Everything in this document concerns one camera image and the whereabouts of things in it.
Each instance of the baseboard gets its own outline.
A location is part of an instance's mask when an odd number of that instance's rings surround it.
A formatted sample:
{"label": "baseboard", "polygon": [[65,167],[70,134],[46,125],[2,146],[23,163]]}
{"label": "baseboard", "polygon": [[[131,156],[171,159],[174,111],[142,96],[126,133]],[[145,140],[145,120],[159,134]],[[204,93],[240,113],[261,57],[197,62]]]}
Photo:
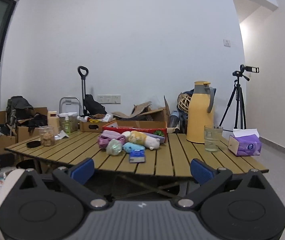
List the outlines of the baseboard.
{"label": "baseboard", "polygon": [[259,139],[260,139],[260,141],[261,141],[262,143],[265,143],[266,145],[268,145],[268,146],[274,148],[275,150],[278,150],[278,151],[280,151],[280,152],[282,152],[282,153],[285,154],[285,147],[280,146],[280,145],[278,145],[277,143],[274,143],[274,142],[272,142],[272,141],[270,141],[270,140],[267,140],[267,139],[265,139],[265,138],[263,138],[263,137],[260,137]]}

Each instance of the yellow thermos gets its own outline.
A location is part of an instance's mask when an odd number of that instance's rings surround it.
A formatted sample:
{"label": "yellow thermos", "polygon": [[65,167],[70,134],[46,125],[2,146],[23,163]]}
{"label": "yellow thermos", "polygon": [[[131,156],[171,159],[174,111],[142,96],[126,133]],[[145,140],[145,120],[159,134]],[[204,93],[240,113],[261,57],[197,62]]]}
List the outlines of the yellow thermos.
{"label": "yellow thermos", "polygon": [[214,96],[216,88],[210,82],[196,81],[188,108],[187,140],[204,143],[204,126],[214,123]]}

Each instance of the glass of water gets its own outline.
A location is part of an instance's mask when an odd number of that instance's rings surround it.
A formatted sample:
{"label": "glass of water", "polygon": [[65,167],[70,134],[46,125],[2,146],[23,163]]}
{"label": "glass of water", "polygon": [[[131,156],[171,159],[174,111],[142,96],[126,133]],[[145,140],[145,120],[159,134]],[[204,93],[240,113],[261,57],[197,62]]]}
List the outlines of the glass of water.
{"label": "glass of water", "polygon": [[205,150],[209,152],[218,151],[217,143],[223,134],[223,128],[216,125],[204,126]]}

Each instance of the blue plush toy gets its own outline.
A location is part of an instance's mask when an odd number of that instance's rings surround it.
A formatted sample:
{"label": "blue plush toy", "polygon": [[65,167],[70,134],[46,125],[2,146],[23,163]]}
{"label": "blue plush toy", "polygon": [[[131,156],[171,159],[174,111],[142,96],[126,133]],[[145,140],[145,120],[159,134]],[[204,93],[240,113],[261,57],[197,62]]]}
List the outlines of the blue plush toy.
{"label": "blue plush toy", "polygon": [[145,147],[142,145],[135,144],[135,143],[125,143],[123,146],[123,149],[125,152],[130,153],[131,151],[134,151],[134,150],[144,150]]}

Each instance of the wooden slat table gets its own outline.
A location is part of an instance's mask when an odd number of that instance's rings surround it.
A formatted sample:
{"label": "wooden slat table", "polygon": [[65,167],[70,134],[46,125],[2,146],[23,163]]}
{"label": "wooden slat table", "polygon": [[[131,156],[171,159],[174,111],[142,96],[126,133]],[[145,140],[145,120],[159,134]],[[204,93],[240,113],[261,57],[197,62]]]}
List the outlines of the wooden slat table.
{"label": "wooden slat table", "polygon": [[76,165],[90,157],[98,170],[128,172],[141,175],[190,178],[190,162],[196,158],[217,169],[225,167],[239,174],[255,168],[268,172],[261,163],[252,157],[236,157],[228,149],[228,141],[219,142],[219,150],[214,153],[205,151],[203,144],[191,143],[185,134],[168,134],[168,140],[157,151],[146,150],[146,163],[129,163],[129,155],[122,152],[118,156],[110,156],[97,144],[99,133],[74,132],[70,138],[56,142],[54,146],[27,148],[29,140],[7,147],[6,150],[35,158],[45,162]]}

